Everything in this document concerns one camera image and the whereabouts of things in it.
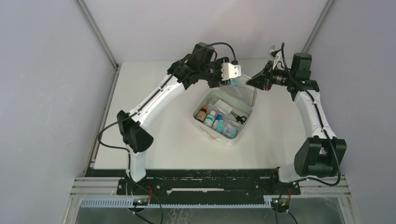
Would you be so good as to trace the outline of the grey plastic medicine box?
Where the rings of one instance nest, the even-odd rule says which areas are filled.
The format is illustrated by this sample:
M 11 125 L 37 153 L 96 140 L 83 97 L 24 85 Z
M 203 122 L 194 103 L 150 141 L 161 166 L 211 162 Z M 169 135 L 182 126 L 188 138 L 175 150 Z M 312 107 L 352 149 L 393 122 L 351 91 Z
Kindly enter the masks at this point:
M 253 107 L 245 104 L 241 100 L 239 100 L 239 99 L 235 98 L 234 96 L 232 96 L 230 93 L 228 93 L 228 90 L 229 90 L 229 87 L 226 87 L 226 88 L 223 88 L 223 89 L 215 88 L 215 89 L 209 90 L 206 93 L 206 95 L 202 98 L 202 100 L 194 108 L 194 110 L 192 111 L 192 116 L 191 117 L 192 117 L 193 125 L 196 126 L 197 129 L 203 133 L 203 135 L 207 136 L 207 138 L 212 139 L 212 140 L 214 140 L 216 142 L 222 143 L 222 144 L 224 144 L 226 146 L 233 146 L 242 137 L 242 134 L 244 132 L 244 128 L 247 126 L 249 117 L 253 113 Z M 219 99 L 221 99 L 222 101 L 224 101 L 225 103 L 230 105 L 233 108 L 232 111 L 235 112 L 236 114 L 238 114 L 240 116 L 246 116 L 247 117 L 247 121 L 244 124 L 242 124 L 242 128 L 239 130 L 239 132 L 237 133 L 237 135 L 233 139 L 229 139 L 229 138 L 225 137 L 221 133 L 221 131 L 222 131 L 222 128 L 223 128 L 223 124 L 226 121 L 232 120 L 232 121 L 236 122 L 236 119 L 231 114 L 223 114 L 221 111 L 219 111 L 218 109 L 213 107 L 214 103 L 217 100 L 219 100 Z M 216 116 L 218 114 L 222 115 L 222 120 L 220 121 L 217 130 L 213 130 L 212 127 L 209 128 L 208 126 L 204 125 L 204 123 L 201 123 L 201 122 L 195 120 L 195 116 L 196 116 L 197 112 L 204 105 L 206 105 L 208 107 L 207 115 L 209 114 L 209 112 L 211 110 L 215 110 L 216 111 Z

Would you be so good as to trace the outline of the blue cotton ball pack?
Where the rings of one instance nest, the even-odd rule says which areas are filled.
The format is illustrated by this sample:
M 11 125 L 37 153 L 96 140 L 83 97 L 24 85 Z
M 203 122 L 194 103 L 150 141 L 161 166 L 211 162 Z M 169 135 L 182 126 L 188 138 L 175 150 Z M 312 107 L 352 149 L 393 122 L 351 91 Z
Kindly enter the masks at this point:
M 234 79 L 230 80 L 228 93 L 230 93 L 232 96 L 239 100 L 247 99 L 247 97 L 245 96 L 245 89 L 238 86 Z

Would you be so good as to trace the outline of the teal bagged bandage pack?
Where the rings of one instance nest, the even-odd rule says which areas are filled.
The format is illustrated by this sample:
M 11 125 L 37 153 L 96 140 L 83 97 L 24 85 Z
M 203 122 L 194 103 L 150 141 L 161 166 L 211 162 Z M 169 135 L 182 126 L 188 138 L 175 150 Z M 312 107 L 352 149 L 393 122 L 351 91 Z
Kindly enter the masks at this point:
M 235 136 L 237 135 L 237 133 L 239 132 L 239 130 L 242 128 L 242 124 L 232 121 L 232 120 L 228 120 L 223 124 L 223 128 L 221 133 L 229 138 L 229 139 L 233 139 L 235 138 Z

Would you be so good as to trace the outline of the clear plastic swab pack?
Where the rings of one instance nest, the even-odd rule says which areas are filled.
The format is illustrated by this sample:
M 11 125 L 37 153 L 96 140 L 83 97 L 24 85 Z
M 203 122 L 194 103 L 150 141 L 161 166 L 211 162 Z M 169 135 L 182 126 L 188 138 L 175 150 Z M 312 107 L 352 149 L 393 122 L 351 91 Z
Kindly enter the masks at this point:
M 227 103 L 225 103 L 221 99 L 217 100 L 214 103 L 213 107 L 215 107 L 216 109 L 221 111 L 223 114 L 230 114 L 232 112 L 232 110 L 233 110 L 233 108 L 230 105 L 228 105 Z

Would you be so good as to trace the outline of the black handled medical scissors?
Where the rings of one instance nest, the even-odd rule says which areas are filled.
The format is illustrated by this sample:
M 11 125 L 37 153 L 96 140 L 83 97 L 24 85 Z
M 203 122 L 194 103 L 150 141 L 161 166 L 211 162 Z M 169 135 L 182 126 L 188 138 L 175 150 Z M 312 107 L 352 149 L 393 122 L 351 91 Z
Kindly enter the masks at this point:
M 240 123 L 240 124 L 244 124 L 247 121 L 247 117 L 246 116 L 240 116 L 238 114 L 236 114 L 235 112 L 230 112 L 232 116 L 235 117 L 236 122 Z

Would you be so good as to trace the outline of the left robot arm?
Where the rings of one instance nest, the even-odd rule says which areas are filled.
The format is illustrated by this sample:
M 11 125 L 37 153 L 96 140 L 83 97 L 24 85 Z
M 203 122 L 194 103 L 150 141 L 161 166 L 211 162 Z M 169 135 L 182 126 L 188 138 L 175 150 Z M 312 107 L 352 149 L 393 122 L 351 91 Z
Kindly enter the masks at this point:
M 155 117 L 176 96 L 186 91 L 199 80 L 205 80 L 210 87 L 227 82 L 226 68 L 238 61 L 231 45 L 225 42 L 197 43 L 193 51 L 174 62 L 159 85 L 135 108 L 117 114 L 117 124 L 129 156 L 127 176 L 128 189 L 139 195 L 145 191 L 146 151 L 154 138 L 147 132 Z

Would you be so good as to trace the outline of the brown bottle orange cap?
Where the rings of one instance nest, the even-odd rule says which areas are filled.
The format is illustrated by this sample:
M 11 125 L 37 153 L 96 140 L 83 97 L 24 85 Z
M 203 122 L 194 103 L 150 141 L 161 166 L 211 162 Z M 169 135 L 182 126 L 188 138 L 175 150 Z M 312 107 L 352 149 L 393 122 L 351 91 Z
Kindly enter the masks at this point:
M 196 114 L 196 116 L 195 116 L 195 120 L 197 120 L 197 121 L 203 123 L 204 120 L 205 120 L 205 118 L 206 118 L 206 116 L 207 116 L 207 110 L 208 110 L 208 107 L 207 107 L 206 105 L 204 105 L 204 106 L 197 112 L 197 114 Z

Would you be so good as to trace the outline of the white bottle green label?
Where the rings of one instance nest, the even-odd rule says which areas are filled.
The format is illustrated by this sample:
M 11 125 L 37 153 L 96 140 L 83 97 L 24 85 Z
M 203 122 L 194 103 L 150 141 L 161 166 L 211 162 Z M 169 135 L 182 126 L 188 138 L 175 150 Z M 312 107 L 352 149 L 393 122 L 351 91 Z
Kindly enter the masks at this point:
M 205 120 L 204 120 L 204 125 L 208 126 L 209 128 L 212 127 L 214 121 L 216 118 L 216 111 L 215 110 L 211 110 L 209 112 L 209 114 L 206 116 Z

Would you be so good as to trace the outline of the grey box lid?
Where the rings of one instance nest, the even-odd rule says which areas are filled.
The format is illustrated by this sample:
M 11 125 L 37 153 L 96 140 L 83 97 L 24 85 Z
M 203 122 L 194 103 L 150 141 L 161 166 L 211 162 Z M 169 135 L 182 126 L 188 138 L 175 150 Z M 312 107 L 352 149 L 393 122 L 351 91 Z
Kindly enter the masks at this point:
M 251 107 L 254 107 L 255 101 L 256 101 L 257 90 L 256 90 L 256 88 L 254 88 L 252 86 L 246 85 L 246 81 L 248 81 L 250 78 L 251 77 L 249 77 L 249 76 L 241 75 L 238 78 L 234 78 L 234 80 L 238 86 L 245 89 L 245 96 L 247 97 L 247 99 L 241 100 L 241 101 Z

